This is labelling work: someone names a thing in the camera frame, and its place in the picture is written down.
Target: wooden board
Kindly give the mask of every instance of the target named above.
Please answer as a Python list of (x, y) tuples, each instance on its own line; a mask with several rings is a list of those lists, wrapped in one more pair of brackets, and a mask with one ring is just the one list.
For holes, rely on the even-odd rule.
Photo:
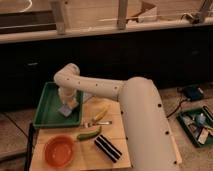
[(43, 148), (45, 143), (52, 137), (65, 134), (75, 140), (75, 157), (72, 163), (61, 170), (100, 170), (100, 169), (116, 169), (128, 168), (131, 166), (129, 153), (121, 119), (120, 108), (117, 102), (92, 98), (83, 105), (83, 118), (82, 122), (89, 121), (103, 106), (110, 105), (106, 116), (102, 121), (111, 120), (112, 125), (102, 126), (102, 134), (106, 136), (112, 144), (114, 144), (122, 153), (122, 157), (117, 163), (113, 163), (96, 145), (94, 139), (79, 142), (76, 140), (77, 134), (87, 132), (97, 127), (84, 128), (82, 125), (76, 128), (63, 128), (63, 129), (42, 129), (39, 131), (37, 144), (35, 146), (31, 171), (51, 171), (50, 168), (43, 160)]

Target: wire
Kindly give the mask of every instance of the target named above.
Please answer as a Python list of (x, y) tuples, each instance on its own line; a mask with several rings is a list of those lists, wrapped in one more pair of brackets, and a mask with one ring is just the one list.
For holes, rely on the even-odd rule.
[(28, 139), (28, 135), (24, 132), (24, 130), (23, 129), (21, 129), (21, 127), (20, 126), (18, 126), (17, 125), (17, 123), (10, 117), (10, 116), (8, 116), (6, 113), (4, 113), (4, 112), (1, 112), (7, 119), (9, 119), (15, 126), (16, 126), (16, 128), (18, 128), (23, 134), (24, 134), (24, 136)]
[(186, 101), (188, 101), (188, 98), (187, 99), (183, 99), (183, 100), (180, 99), (177, 107), (169, 115), (167, 115), (166, 117), (169, 118), (170, 116), (172, 116), (175, 112), (178, 111), (179, 108), (181, 108), (182, 103), (186, 102)]

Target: orange bowl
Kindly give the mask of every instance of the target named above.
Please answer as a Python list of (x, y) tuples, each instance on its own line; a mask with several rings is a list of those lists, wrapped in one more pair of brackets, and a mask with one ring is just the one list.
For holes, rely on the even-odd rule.
[(72, 161), (73, 156), (74, 141), (66, 135), (56, 136), (44, 146), (44, 160), (51, 167), (65, 167)]

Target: yellow banana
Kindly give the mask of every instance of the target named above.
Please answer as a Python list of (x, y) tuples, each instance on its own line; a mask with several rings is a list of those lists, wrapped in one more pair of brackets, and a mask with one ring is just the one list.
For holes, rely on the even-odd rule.
[(92, 123), (96, 123), (98, 121), (100, 121), (107, 113), (107, 110), (109, 109), (109, 105), (108, 106), (105, 106), (101, 109), (100, 112), (98, 112), (93, 118), (92, 118)]

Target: green container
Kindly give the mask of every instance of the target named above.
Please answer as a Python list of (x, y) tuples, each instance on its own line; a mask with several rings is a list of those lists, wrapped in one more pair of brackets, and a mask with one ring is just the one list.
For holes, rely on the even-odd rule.
[(68, 117), (63, 116), (58, 109), (63, 105), (58, 96), (58, 86), (47, 82), (43, 88), (38, 108), (33, 120), (35, 128), (65, 128), (80, 125), (82, 117), (83, 92), (77, 91), (79, 105)]
[(201, 144), (200, 142), (198, 142), (195, 134), (190, 130), (189, 126), (186, 123), (186, 120), (184, 119), (184, 117), (186, 117), (186, 116), (195, 118), (196, 115), (200, 115), (201, 113), (203, 113), (206, 116), (206, 121), (204, 124), (208, 125), (210, 127), (213, 127), (213, 122), (212, 122), (211, 118), (209, 117), (208, 112), (206, 110), (204, 110), (202, 107), (182, 111), (181, 113), (179, 113), (179, 116), (177, 116), (177, 120), (179, 121), (180, 125), (182, 126), (182, 128), (184, 129), (184, 131), (186, 132), (186, 134), (192, 141), (192, 143), (195, 145), (195, 147), (205, 147), (207, 145), (213, 144), (213, 136), (211, 136), (210, 133), (208, 135), (208, 138), (207, 138), (205, 144)]

